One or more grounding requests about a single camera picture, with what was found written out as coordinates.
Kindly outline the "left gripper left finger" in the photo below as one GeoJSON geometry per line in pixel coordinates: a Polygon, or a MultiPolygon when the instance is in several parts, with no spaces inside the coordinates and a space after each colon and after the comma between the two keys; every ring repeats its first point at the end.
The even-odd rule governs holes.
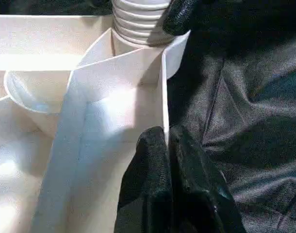
{"type": "Polygon", "coordinates": [[[168,233],[172,215],[170,161],[163,129],[157,126],[141,133],[123,175],[116,232],[168,233]]]}

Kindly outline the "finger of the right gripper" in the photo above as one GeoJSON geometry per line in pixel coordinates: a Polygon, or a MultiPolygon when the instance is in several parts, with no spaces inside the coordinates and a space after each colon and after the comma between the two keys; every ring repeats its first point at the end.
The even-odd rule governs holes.
{"type": "Polygon", "coordinates": [[[163,19],[163,30],[167,34],[188,32],[196,7],[196,0],[172,0],[163,19]]]}

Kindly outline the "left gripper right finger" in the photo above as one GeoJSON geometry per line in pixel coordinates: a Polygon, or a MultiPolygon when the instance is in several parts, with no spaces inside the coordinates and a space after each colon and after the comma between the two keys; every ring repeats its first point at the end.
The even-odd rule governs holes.
{"type": "Polygon", "coordinates": [[[245,232],[222,172],[184,127],[170,129],[169,155],[177,232],[245,232]]]}

